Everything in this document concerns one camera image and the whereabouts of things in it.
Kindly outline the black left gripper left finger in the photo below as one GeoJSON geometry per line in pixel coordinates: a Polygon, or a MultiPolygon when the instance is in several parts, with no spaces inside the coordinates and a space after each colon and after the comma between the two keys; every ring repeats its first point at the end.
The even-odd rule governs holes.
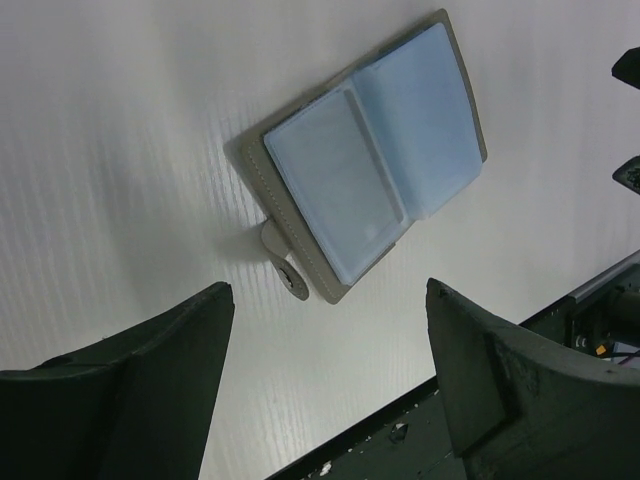
{"type": "Polygon", "coordinates": [[[234,313],[218,282],[92,345],[3,371],[2,477],[197,478],[234,313]]]}

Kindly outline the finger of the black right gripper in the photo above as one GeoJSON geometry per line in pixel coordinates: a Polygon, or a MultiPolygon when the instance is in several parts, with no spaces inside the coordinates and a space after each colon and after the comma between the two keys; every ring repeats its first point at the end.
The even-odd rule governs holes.
{"type": "Polygon", "coordinates": [[[640,89],[640,47],[627,50],[611,68],[612,76],[631,86],[640,89]]]}
{"type": "Polygon", "coordinates": [[[612,179],[632,192],[640,194],[640,156],[631,158],[616,169],[612,179]]]}

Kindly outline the grey card holder wallet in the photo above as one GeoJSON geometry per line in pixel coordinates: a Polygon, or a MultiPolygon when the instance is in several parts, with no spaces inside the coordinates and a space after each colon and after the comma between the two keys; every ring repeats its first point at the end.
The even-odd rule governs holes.
{"type": "Polygon", "coordinates": [[[487,159],[444,9],[401,31],[229,144],[265,213],[287,290],[335,304],[487,159]]]}

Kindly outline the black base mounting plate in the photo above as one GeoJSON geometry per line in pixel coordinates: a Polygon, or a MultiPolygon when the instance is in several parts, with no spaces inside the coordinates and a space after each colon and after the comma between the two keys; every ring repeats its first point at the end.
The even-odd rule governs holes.
{"type": "Polygon", "coordinates": [[[526,396],[539,372],[493,315],[446,288],[426,298],[434,378],[275,473],[277,479],[568,479],[560,436],[526,396]]]}

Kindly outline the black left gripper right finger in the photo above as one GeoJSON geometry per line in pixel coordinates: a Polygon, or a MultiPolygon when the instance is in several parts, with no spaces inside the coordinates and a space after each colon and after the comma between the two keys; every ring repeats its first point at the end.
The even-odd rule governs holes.
{"type": "Polygon", "coordinates": [[[427,283],[428,334],[455,457],[470,479],[636,479],[639,372],[427,283]]]}

